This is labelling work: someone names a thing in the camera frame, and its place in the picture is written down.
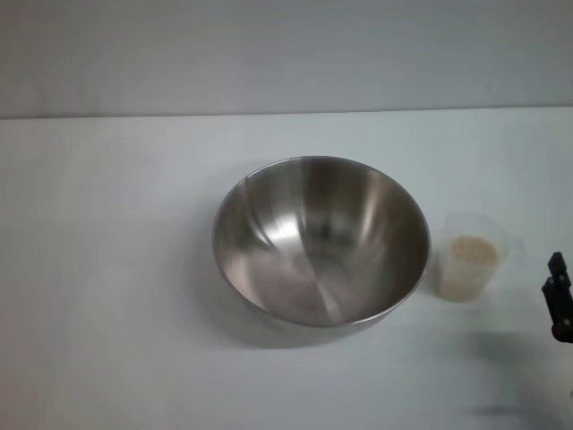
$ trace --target bowl rim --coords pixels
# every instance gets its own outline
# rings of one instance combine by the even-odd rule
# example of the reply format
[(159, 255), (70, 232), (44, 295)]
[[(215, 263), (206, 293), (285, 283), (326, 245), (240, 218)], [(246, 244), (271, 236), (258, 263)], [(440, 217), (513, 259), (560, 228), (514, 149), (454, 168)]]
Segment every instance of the bowl rim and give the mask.
[[(276, 315), (273, 314), (269, 311), (267, 311), (266, 309), (263, 309), (262, 307), (256, 305), (254, 302), (252, 302), (251, 300), (249, 300), (246, 296), (244, 296), (241, 291), (239, 291), (235, 285), (233, 285), (233, 282), (231, 282), (231, 280), (228, 278), (228, 276), (225, 274), (225, 272), (223, 271), (223, 268), (221, 267), (221, 262), (219, 261), (216, 252), (215, 252), (215, 233), (217, 230), (217, 225), (218, 225), (218, 219), (220, 217), (221, 211), (223, 209), (223, 206), (225, 206), (225, 203), (227, 202), (227, 200), (229, 199), (229, 197), (231, 196), (231, 194), (233, 194), (233, 192), (235, 191), (235, 189), (241, 185), (243, 182), (245, 182), (249, 177), (256, 175), (257, 173), (261, 172), (262, 170), (265, 170), (267, 168), (272, 168), (278, 164), (283, 164), (283, 163), (287, 163), (287, 162), (291, 162), (291, 161), (296, 161), (296, 160), (301, 160), (301, 159), (331, 159), (331, 160), (335, 160), (335, 161), (342, 161), (342, 162), (346, 162), (346, 163), (350, 163), (353, 165), (356, 165), (358, 167), (362, 167), (362, 168), (366, 168), (368, 170), (371, 170), (379, 175), (384, 176), (385, 178), (387, 178), (391, 183), (393, 183), (393, 185), (397, 186), (400, 190), (402, 190), (406, 197), (410, 199), (410, 201), (414, 204), (415, 208), (417, 209), (418, 213), (420, 214), (420, 216), (422, 217), (422, 221), (423, 221), (423, 227), (426, 233), (426, 237), (427, 237), (427, 242), (428, 242), (428, 252), (425, 258), (425, 262), (423, 263), (423, 268), (422, 268), (422, 272), (420, 273), (420, 277), (418, 278), (418, 281), (412, 286), (412, 288), (410, 288), (410, 290), (406, 293), (405, 296), (403, 296), (402, 298), (400, 298), (394, 305), (384, 309), (383, 311), (378, 312), (377, 314), (374, 315), (370, 315), (367, 316), (366, 318), (360, 319), (360, 320), (356, 320), (356, 321), (352, 321), (352, 322), (343, 322), (341, 324), (310, 324), (307, 322), (299, 322), (296, 320), (292, 320), (290, 318), (287, 318), (285, 316), (281, 316), (281, 315)], [(345, 159), (343, 157), (334, 157), (334, 156), (330, 156), (330, 155), (303, 155), (303, 156), (298, 156), (298, 157), (290, 157), (287, 159), (280, 159), (278, 161), (273, 161), (272, 163), (266, 164), (260, 168), (257, 168), (256, 170), (254, 170), (253, 172), (249, 173), (248, 175), (244, 176), (239, 182), (237, 182), (230, 190), (229, 192), (225, 195), (225, 198), (223, 198), (221, 204), (218, 206), (217, 209), (217, 213), (215, 214), (215, 218), (213, 219), (213, 227), (211, 229), (211, 252), (213, 254), (213, 258), (215, 260), (215, 264), (217, 265), (218, 271), (219, 273), (223, 276), (223, 279), (225, 280), (226, 284), (234, 290), (234, 292), (240, 297), (242, 298), (242, 300), (248, 305), (248, 306), (253, 306), (255, 309), (257, 309), (258, 311), (262, 312), (263, 314), (266, 314), (272, 318), (276, 318), (282, 322), (286, 322), (286, 323), (291, 323), (297, 326), (301, 326), (301, 327), (308, 327), (308, 328), (313, 328), (313, 329), (323, 329), (323, 330), (327, 330), (327, 329), (335, 329), (335, 328), (339, 328), (339, 327), (347, 327), (347, 326), (353, 326), (353, 325), (359, 325), (362, 323), (368, 323), (368, 322), (372, 322), (376, 319), (379, 319), (387, 314), (389, 314), (390, 312), (392, 312), (394, 309), (396, 309), (398, 306), (400, 306), (402, 303), (404, 303), (410, 296), (412, 296), (412, 294), (414, 294), (414, 292), (418, 289), (418, 287), (420, 286), (420, 283), (422, 282), (422, 279), (428, 269), (428, 262), (430, 261), (430, 257), (432, 255), (432, 236), (430, 233), (430, 229), (428, 227), (428, 221), (426, 220), (426, 217), (423, 215), (423, 211), (422, 208), (420, 208), (420, 205), (418, 204), (418, 202), (415, 200), (414, 197), (412, 197), (412, 194), (410, 194), (406, 188), (404, 188), (399, 182), (397, 182), (395, 179), (393, 179), (392, 177), (386, 175), (383, 172), (380, 172), (377, 168), (373, 168), (372, 166), (368, 166), (367, 164), (361, 163), (360, 161), (355, 161), (353, 159)]]

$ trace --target black object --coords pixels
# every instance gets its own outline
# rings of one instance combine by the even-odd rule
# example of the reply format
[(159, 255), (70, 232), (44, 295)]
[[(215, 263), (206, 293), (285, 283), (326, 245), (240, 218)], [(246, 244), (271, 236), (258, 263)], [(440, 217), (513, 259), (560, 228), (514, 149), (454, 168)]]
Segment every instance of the black object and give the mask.
[(547, 265), (552, 275), (541, 290), (552, 316), (553, 337), (559, 342), (573, 343), (573, 299), (567, 265), (561, 253), (554, 253)]

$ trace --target measuring cup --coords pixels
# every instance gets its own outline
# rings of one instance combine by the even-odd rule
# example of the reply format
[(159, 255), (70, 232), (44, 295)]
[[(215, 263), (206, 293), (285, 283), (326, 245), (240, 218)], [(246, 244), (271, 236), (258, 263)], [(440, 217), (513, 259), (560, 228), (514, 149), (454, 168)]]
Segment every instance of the measuring cup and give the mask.
[(451, 302), (478, 297), (518, 240), (484, 215), (447, 217), (438, 251), (440, 296)]

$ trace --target mixing bowl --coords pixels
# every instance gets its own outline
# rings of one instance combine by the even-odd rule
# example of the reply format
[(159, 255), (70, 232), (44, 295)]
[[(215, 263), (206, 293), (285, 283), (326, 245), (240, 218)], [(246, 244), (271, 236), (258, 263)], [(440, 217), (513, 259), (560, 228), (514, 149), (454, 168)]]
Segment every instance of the mixing bowl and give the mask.
[(311, 327), (381, 319), (415, 290), (429, 250), (425, 218), (402, 186), (333, 157), (251, 173), (213, 228), (230, 285), (264, 313)]

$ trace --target white table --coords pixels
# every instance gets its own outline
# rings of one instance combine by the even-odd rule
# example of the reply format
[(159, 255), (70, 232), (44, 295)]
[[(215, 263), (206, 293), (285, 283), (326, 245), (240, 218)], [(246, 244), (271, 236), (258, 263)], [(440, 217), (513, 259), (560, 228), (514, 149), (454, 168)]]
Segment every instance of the white table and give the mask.
[[(521, 237), (483, 298), (426, 285), (371, 329), (297, 347), (210, 249), (268, 162), (326, 154)], [(573, 268), (573, 108), (0, 122), (0, 427), (511, 429), (571, 425), (573, 346), (540, 288)]]

